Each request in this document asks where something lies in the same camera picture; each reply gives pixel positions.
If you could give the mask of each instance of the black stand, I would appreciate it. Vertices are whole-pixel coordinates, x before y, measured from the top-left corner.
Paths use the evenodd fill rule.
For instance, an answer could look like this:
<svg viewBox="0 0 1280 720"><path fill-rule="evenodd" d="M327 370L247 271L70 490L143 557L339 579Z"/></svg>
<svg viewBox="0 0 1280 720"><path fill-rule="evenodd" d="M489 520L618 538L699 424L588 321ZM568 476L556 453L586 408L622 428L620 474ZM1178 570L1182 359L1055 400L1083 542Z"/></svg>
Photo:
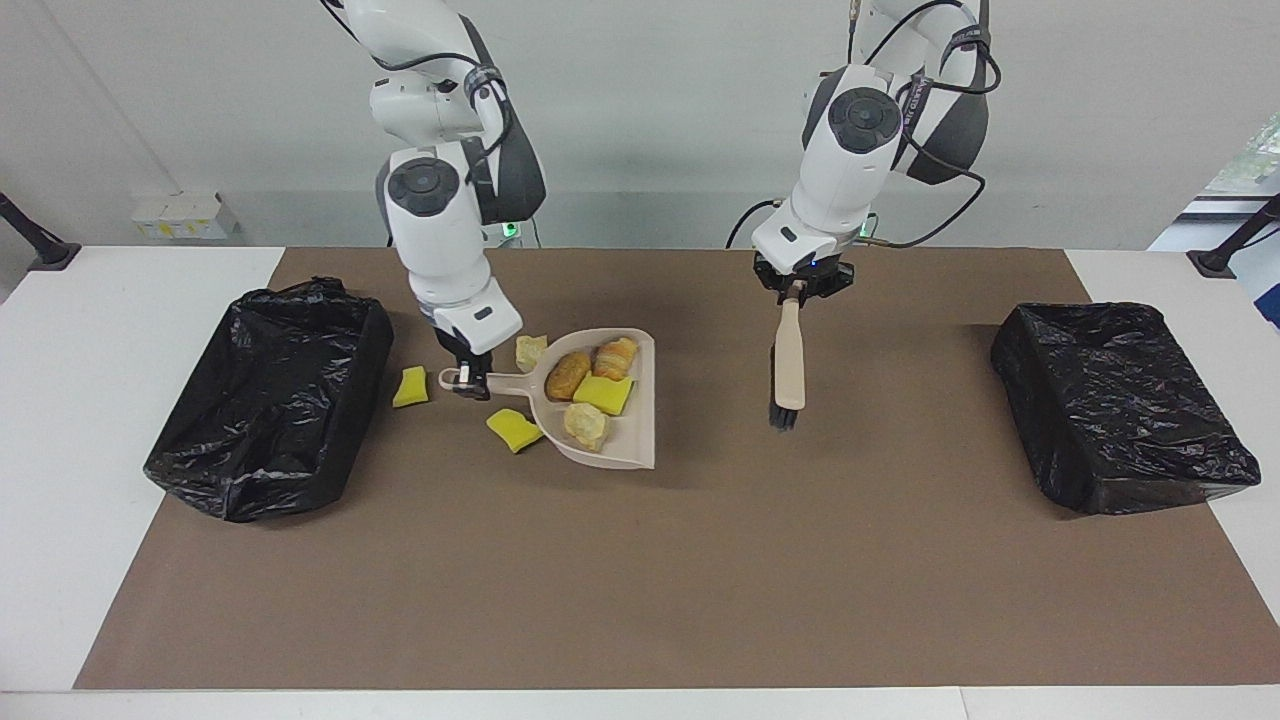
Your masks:
<svg viewBox="0 0 1280 720"><path fill-rule="evenodd" d="M58 236L28 218L3 192L0 192L0 218L8 220L13 229L18 231L18 234L27 238L27 242L36 249L38 258L27 268L28 270L61 270L79 252L79 243L63 242Z"/></svg>
<svg viewBox="0 0 1280 720"><path fill-rule="evenodd" d="M1262 232L1262 228L1270 225L1271 223L1280 220L1280 193L1277 193L1253 214L1252 218L1244 220L1240 229L1231 233L1231 237L1226 238L1222 245L1219 245L1213 250L1189 250L1187 256L1192 259L1192 265L1199 270L1199 274L1206 278L1228 278L1235 279L1235 273L1228 265L1231 263L1231 255L1242 250L1253 236Z"/></svg>

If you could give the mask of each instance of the beige dustpan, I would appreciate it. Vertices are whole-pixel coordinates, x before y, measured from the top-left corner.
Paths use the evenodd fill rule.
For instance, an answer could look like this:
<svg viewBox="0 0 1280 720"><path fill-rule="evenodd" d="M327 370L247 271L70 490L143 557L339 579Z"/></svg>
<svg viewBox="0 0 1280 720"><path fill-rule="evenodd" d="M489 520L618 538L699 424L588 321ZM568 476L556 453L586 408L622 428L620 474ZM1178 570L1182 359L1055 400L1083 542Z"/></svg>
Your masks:
<svg viewBox="0 0 1280 720"><path fill-rule="evenodd" d="M622 415L609 418L609 432L600 452L588 452L564 432L564 410L568 402L547 398L543 386L556 363L575 351L591 354L596 347L628 337L639 345L631 364L635 386ZM599 328L570 333L553 342L532 372L525 375L489 373L489 392L527 397L534 410L534 423L556 443L556 447L575 462L608 470L652 470L654 464L654 342L653 337L635 328ZM456 368L440 370L440 387L452 391L457 380Z"/></svg>

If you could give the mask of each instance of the bread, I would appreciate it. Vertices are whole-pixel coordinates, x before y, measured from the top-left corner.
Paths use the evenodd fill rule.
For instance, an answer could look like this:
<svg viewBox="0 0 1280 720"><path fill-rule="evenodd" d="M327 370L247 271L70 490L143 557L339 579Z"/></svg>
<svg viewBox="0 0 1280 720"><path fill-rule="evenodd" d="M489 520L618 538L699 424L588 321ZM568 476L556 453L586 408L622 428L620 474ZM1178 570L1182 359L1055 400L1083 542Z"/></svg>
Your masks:
<svg viewBox="0 0 1280 720"><path fill-rule="evenodd" d="M613 342L602 345L595 351L595 366L591 374L599 378L609 378L611 380L621 380L631 370L631 363L635 361L639 348L640 346L628 337L620 337Z"/></svg>
<svg viewBox="0 0 1280 720"><path fill-rule="evenodd" d="M516 366L521 373L531 373L543 352L547 352L547 336L529 337L522 334L516 338Z"/></svg>
<svg viewBox="0 0 1280 720"><path fill-rule="evenodd" d="M573 400L577 386L591 372L591 356L586 352L570 352L556 363L547 375L547 397L559 402Z"/></svg>
<svg viewBox="0 0 1280 720"><path fill-rule="evenodd" d="M600 451L608 429L608 416L596 410L594 405L575 402L564 411L564 432L591 452Z"/></svg>

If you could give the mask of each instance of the table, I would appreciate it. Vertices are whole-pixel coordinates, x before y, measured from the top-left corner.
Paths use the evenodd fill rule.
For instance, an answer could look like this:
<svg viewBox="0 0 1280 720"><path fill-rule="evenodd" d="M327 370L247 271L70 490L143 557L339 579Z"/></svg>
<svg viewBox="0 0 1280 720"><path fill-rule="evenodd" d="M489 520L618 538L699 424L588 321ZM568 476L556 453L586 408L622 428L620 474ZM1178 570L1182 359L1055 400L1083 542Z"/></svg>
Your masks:
<svg viewBox="0 0 1280 720"><path fill-rule="evenodd" d="M1174 254L1069 256L1094 300L1165 311L1263 475L1276 475L1280 386L1268 370L1280 338L1240 288L1202 281ZM67 693L161 498L138 482L138 459L227 302L265 284L279 258L276 249L87 249L68 272L28 278L0 306L0 541L4 577L20 578L0 588L0 688L22 691L0 696L0 715L1194 717L1213 708L1263 717L1280 707L1280 687ZM50 315L61 320L45 327ZM140 316L147 323L127 320ZM1268 518L1277 509L1280 488L1268 483L1213 503L1274 615L1280 533Z"/></svg>

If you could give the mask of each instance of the yellow sponge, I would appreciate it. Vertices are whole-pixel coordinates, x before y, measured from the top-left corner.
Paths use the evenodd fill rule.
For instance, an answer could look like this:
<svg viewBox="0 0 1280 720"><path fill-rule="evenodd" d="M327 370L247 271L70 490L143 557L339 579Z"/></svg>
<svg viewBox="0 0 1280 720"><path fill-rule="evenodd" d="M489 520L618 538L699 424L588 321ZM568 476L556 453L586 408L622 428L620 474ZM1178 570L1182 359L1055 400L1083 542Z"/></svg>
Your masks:
<svg viewBox="0 0 1280 720"><path fill-rule="evenodd" d="M538 425L511 409L489 415L484 424L489 425L489 429L497 433L512 452L520 452L543 437L543 430L538 429Z"/></svg>
<svg viewBox="0 0 1280 720"><path fill-rule="evenodd" d="M611 380L609 378L588 375L582 380L582 384L577 386L577 392L573 393L573 402L588 402L605 415L621 415L622 409L627 405L627 397L631 395L631 383L634 382L630 377L621 380Z"/></svg>
<svg viewBox="0 0 1280 720"><path fill-rule="evenodd" d="M413 365L412 368L401 370L401 387L396 391L396 397L392 398L392 407L404 407L406 405L416 405L428 400L426 368Z"/></svg>

